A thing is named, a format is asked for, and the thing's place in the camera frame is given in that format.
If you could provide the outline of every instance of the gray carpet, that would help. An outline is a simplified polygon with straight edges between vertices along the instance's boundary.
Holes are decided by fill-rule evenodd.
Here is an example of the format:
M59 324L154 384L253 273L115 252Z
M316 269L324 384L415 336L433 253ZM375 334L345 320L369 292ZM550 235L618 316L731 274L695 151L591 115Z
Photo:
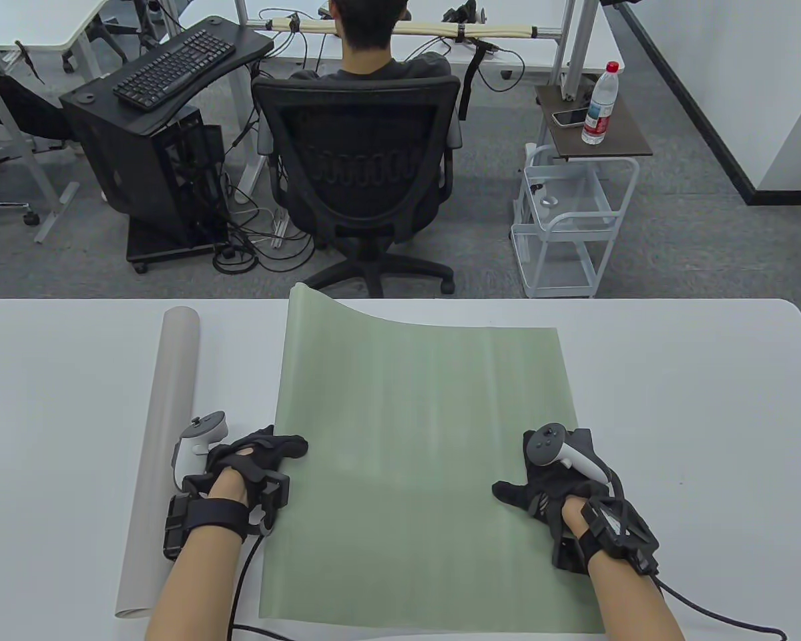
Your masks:
M128 3L110 3L105 15L127 16ZM655 156L641 161L642 175L624 220L599 296L717 297L770 296L801 308L801 207L746 207L712 153L691 125L629 28L616 11L609 21L623 51L626 71L621 95L629 103ZM136 41L121 39L129 56ZM93 43L104 69L117 58L101 42ZM46 86L20 70L24 82L55 98L80 83L66 76L55 55L37 56ZM276 75L294 70L278 65ZM488 73L493 83L503 83ZM414 256L440 260L456 272L461 297L523 296L507 240L509 203L519 186L523 143L537 132L539 110L528 77L514 91L495 94L478 83L464 125L464 147L455 155L455 195L440 216L411 243L400 248ZM205 122L224 126L226 140L236 135L230 92L224 81L196 98ZM127 219L99 197L99 188L82 156L57 152L40 156L58 188L80 180L74 204L53 227L44 245L35 245L35 229L19 217L0 214L0 296L53 297L278 297L294 282L338 260L317 252L290 274L257 269L241 276L214 271L210 258L196 257L153 265L137 275L125 262ZM233 175L242 168L241 150L229 156ZM606 184L622 192L625 174L610 171ZM256 199L272 207L266 177ZM0 196L29 199L41 213L43 203L20 162L0 168ZM267 223L261 214L259 224ZM438 296L431 280L388 278L386 296ZM351 281L327 290L333 296L364 296Z

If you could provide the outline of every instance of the glove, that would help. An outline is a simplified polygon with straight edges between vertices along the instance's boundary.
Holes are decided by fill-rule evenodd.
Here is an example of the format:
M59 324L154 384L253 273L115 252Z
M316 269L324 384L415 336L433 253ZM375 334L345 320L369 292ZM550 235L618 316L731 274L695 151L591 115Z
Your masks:
M582 473L559 462L540 467L529 461L525 448L533 435L534 431L528 430L522 438L522 454L525 458L525 475L528 482L525 485L513 485L507 481L498 481L493 483L493 495L501 503L520 507L529 516L549 526L554 541L552 564L556 568L586 574L587 569L581 561L577 541L563 523L561 510L563 502L569 495L583 498L607 497L608 486L590 480ZM574 436L586 439L592 449L590 430L575 430Z
M249 454L238 454L252 448ZM208 494L217 477L232 467L243 477L250 511L261 503L264 513L269 507L284 507L288 503L288 477L278 472L284 458L302 458L308 442L302 436L274 436L273 425L257 430L233 443L217 445L208 454L205 474L184 477L184 486L191 494ZM274 483L267 495L268 484Z

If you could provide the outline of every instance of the plastic bottle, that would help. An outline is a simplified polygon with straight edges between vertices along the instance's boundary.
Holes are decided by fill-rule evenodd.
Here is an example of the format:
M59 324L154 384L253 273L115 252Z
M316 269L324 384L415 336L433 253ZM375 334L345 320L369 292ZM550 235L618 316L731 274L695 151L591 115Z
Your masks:
M599 144L608 131L608 120L617 100L617 89L620 82L617 80L618 62L609 62L605 73L596 81L593 95L590 98L590 107L587 109L587 118L584 119L584 129L581 131L581 140L587 144Z

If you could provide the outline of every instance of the green sheet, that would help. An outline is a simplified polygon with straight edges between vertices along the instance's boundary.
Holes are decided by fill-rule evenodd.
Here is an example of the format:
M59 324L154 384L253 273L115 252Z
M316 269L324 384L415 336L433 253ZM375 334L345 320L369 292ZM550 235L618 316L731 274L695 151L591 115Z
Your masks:
M297 284L277 433L290 503L264 554L260 616L368 628L602 632L546 526L492 496L525 482L522 434L575 429L554 329L392 323Z

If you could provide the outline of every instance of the black t-shirt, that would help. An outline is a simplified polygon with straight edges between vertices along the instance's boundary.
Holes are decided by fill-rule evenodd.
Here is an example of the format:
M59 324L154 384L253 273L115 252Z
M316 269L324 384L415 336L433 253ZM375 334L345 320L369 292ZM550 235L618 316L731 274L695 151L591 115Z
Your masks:
M412 77L441 77L451 75L451 64L444 55L426 51L407 62L392 59L385 67L373 73L349 73L339 69L336 73L318 76L314 71L303 69L293 73L293 80L405 80Z

